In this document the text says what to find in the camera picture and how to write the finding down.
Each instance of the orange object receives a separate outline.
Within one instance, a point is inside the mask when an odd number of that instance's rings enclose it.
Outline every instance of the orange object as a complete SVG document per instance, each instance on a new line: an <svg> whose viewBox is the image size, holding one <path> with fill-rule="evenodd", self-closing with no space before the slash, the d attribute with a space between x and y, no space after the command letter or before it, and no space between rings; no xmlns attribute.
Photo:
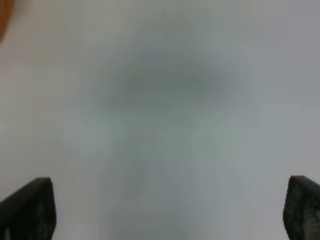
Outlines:
<svg viewBox="0 0 320 240"><path fill-rule="evenodd" d="M0 0L0 41L6 32L13 7L14 0Z"/></svg>

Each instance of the white wall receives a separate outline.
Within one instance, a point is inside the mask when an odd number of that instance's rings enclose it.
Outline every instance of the white wall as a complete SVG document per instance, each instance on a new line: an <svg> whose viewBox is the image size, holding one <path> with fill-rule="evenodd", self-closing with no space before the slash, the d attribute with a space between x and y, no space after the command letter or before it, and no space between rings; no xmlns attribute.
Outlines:
<svg viewBox="0 0 320 240"><path fill-rule="evenodd" d="M54 239L287 239L320 182L316 0L16 0L0 197L55 187Z"/></svg>

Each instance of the white surface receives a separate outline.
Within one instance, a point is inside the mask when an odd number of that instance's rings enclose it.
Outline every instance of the white surface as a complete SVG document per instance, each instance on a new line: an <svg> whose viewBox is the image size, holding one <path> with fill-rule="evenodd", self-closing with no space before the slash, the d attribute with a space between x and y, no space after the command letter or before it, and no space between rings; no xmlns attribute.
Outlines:
<svg viewBox="0 0 320 240"><path fill-rule="evenodd" d="M50 176L55 240L287 239L289 176L320 182L319 7L17 0L0 197Z"/></svg>

